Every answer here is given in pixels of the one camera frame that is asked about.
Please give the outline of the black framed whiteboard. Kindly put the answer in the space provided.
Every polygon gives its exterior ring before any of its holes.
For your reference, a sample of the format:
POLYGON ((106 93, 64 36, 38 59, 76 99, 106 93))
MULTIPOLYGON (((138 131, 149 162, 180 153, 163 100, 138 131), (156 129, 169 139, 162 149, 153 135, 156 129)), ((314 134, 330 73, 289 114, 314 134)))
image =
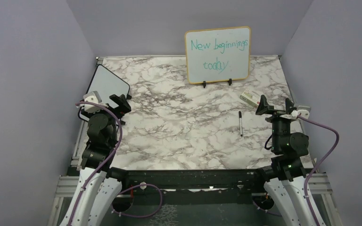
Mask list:
POLYGON ((116 108, 118 104, 109 97, 113 94, 127 96, 130 92, 130 85, 103 65, 97 65, 86 93, 92 91, 98 92, 103 103, 116 108))

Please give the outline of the black white marker pen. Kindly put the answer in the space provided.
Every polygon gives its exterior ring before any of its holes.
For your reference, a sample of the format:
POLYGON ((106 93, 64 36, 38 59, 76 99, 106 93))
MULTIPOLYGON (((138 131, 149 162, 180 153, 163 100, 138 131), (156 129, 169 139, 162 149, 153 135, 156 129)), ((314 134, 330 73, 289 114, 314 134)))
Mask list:
POLYGON ((243 124, 242 124, 242 112, 239 111, 239 135, 243 137, 243 124))

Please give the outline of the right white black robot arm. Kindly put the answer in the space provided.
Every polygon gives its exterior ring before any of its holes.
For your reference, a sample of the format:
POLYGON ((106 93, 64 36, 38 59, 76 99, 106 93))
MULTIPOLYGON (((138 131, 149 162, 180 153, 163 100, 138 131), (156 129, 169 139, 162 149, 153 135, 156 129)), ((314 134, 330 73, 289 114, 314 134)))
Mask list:
POLYGON ((301 157, 308 155, 309 137, 302 132, 291 132, 291 123, 302 117, 308 119, 310 107, 296 107, 285 100, 285 110, 277 110, 261 95, 256 115, 269 115, 265 120, 272 125, 271 147, 275 154, 269 167, 259 169, 253 179, 254 188, 266 191, 274 201, 288 226, 323 226, 325 222, 315 205, 308 187, 308 177, 301 157))

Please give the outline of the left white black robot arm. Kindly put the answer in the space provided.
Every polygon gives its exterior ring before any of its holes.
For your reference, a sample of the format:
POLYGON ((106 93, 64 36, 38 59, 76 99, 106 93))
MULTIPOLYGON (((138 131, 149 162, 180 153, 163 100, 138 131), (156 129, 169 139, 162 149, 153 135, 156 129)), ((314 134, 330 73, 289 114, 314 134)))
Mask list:
POLYGON ((123 137, 121 118, 131 111, 129 95, 111 95, 117 104, 104 103, 98 92, 83 96, 76 104, 88 118, 87 145, 71 203, 60 225, 99 226, 114 198, 129 189, 127 171, 111 167, 123 137))

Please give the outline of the yellow framed whiteboard with writing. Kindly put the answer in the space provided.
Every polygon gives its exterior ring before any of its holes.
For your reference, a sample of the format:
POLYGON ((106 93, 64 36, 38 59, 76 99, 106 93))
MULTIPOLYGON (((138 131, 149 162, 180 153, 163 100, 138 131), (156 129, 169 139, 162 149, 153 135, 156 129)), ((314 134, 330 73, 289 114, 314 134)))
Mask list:
POLYGON ((187 31, 184 35, 190 84, 244 80, 250 75, 251 28, 187 31))

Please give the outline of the white green eraser box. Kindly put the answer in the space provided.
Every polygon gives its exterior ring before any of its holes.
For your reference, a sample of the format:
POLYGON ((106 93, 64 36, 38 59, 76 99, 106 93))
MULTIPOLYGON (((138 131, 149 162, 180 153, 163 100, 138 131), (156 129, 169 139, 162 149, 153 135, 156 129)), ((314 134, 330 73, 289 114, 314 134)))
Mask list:
POLYGON ((257 108, 260 104, 260 96, 248 89, 245 89, 242 94, 240 94, 239 98, 253 108, 257 108))

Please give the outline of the black yellow-board stand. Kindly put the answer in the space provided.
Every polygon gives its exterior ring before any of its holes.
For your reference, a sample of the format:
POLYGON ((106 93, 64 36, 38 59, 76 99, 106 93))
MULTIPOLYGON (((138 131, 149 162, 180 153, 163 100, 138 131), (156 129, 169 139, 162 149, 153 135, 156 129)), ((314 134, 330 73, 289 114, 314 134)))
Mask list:
POLYGON ((232 85, 233 79, 221 80, 221 81, 203 81, 202 86, 206 88, 208 84, 227 83, 229 86, 232 85))

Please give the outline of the black aluminium base frame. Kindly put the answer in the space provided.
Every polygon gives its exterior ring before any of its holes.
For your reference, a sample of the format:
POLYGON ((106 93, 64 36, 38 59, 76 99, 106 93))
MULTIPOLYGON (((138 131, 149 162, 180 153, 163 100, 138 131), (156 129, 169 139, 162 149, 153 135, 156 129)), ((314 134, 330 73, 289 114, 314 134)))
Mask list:
MULTIPOLYGON (((182 198, 192 197, 192 192, 209 192, 205 197, 214 197, 213 203, 251 203, 247 198, 254 197, 254 201, 261 200, 264 203, 266 195, 264 189, 264 178, 259 169, 219 169, 219 170, 129 170, 125 175, 125 187, 139 185, 144 183, 156 185, 165 192, 176 192, 180 194, 166 195, 166 203, 181 205, 192 202, 186 202, 182 198), (225 194, 214 195, 214 191, 225 190, 225 194), (239 196, 246 196, 246 199, 238 199, 239 196)), ((64 210, 63 200, 72 197, 78 182, 79 173, 70 170, 69 176, 60 176, 57 190, 55 192, 53 209, 48 220, 48 226, 56 226, 62 220, 61 212, 64 210)), ((319 194, 323 198, 325 211, 331 226, 342 226, 340 216, 337 212, 336 204, 332 198, 333 190, 331 188, 327 174, 317 173, 309 180, 309 187, 312 188, 312 194, 319 194)))

